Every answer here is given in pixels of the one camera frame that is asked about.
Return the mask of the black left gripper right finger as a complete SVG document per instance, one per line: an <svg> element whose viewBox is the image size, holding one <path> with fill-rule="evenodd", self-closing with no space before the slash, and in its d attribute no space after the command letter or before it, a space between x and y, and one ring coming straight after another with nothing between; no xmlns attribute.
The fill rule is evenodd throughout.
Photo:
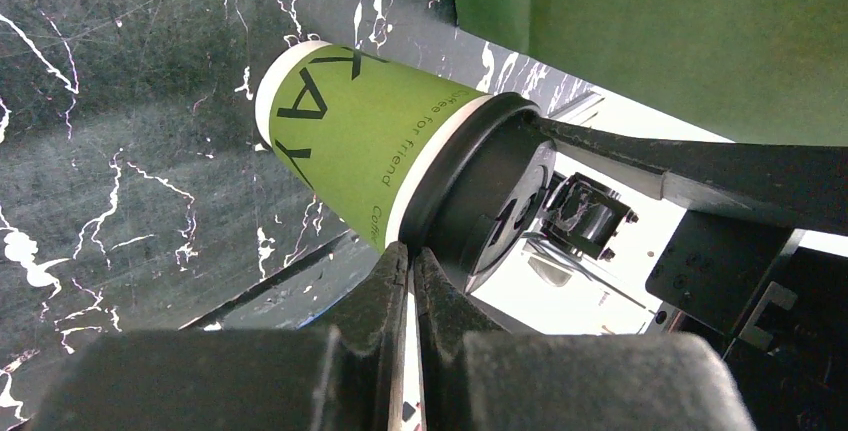
<svg viewBox="0 0 848 431"><path fill-rule="evenodd" d="M702 338L511 332L423 250L412 266L426 430L750 430Z"/></svg>

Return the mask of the green paper bag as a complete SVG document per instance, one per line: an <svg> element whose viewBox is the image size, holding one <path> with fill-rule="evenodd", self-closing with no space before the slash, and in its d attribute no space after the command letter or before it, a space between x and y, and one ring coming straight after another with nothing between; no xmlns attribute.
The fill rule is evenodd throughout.
<svg viewBox="0 0 848 431"><path fill-rule="evenodd" d="M847 142L847 0L454 0L461 29L740 142Z"/></svg>

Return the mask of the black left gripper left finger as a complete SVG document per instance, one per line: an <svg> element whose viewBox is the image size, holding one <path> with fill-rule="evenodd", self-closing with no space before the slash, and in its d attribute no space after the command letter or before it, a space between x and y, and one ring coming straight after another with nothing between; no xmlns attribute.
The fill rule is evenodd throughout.
<svg viewBox="0 0 848 431"><path fill-rule="evenodd" d="M85 348L33 430L393 430L402 421L408 251L297 330L133 331Z"/></svg>

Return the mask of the green paper cup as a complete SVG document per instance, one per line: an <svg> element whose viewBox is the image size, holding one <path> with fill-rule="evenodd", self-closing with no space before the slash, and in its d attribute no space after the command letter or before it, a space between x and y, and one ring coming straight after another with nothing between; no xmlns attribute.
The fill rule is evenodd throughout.
<svg viewBox="0 0 848 431"><path fill-rule="evenodd" d="M439 152L491 98L355 48L308 41L263 75L255 122L276 156L384 251Z"/></svg>

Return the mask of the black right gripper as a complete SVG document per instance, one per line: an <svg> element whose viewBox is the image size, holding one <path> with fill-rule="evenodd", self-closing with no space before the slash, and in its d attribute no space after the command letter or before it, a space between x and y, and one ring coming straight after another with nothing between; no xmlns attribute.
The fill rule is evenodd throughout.
<svg viewBox="0 0 848 431"><path fill-rule="evenodd" d="M847 426L847 256L802 246L847 233L847 151L634 138L546 118L559 153L683 217L647 280L706 340L761 430Z"/></svg>

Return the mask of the single black cup lid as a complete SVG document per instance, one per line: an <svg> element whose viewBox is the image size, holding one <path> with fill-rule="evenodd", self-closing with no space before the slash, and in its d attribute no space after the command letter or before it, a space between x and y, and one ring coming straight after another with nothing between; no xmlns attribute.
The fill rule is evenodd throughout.
<svg viewBox="0 0 848 431"><path fill-rule="evenodd" d="M486 100L438 150L406 209L401 242L431 250L465 293L494 273L545 198L556 151L533 125L539 112L514 92Z"/></svg>

